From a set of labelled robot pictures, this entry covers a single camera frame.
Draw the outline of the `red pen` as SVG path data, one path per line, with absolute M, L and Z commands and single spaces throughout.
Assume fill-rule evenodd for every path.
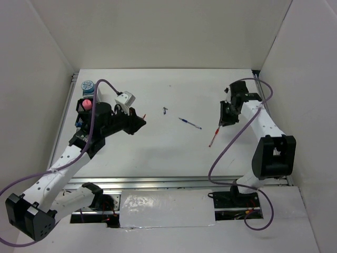
M 212 140 L 211 140 L 211 142 L 210 142 L 210 144 L 209 144 L 209 148 L 213 145 L 214 140 L 215 140 L 216 136 L 217 136 L 218 133 L 219 133 L 219 130 L 220 130 L 220 126 L 218 126 L 218 128 L 216 129 L 216 131 L 215 131 L 215 133 L 214 133 L 214 136 L 213 136 L 213 138 L 212 138 Z

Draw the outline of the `pink capped marker tube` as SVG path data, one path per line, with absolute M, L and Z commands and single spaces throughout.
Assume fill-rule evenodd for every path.
M 92 103 L 91 100 L 85 99 L 85 100 L 82 102 L 82 107 L 84 108 L 84 110 L 89 111 L 89 110 L 92 109 L 93 103 Z

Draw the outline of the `blue slime jar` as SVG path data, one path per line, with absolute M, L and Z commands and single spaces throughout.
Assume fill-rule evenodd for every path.
M 95 84 L 91 80 L 86 80 L 81 83 L 82 96 L 92 96 L 95 90 Z

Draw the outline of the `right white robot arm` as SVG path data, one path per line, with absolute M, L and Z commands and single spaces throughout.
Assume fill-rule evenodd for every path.
M 247 119 L 258 140 L 251 168 L 231 187 L 230 201 L 240 207 L 247 202 L 248 194 L 262 187 L 267 179 L 292 174 L 296 140 L 276 126 L 259 94 L 249 92 L 245 81 L 230 84 L 225 93 L 226 99 L 220 102 L 219 126 L 235 125 L 241 115 Z

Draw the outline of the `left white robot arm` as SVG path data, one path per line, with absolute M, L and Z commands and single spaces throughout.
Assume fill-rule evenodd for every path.
M 34 185 L 20 195 L 12 193 L 5 201 L 10 224 L 34 241 L 43 240 L 72 212 L 86 207 L 98 210 L 103 206 L 103 189 L 91 182 L 67 194 L 61 194 L 61 190 L 105 146 L 107 137 L 120 131 L 134 135 L 146 125 L 134 108 L 124 112 L 119 104 L 97 102 L 86 109 L 85 101 L 77 102 L 78 130 L 61 157 Z

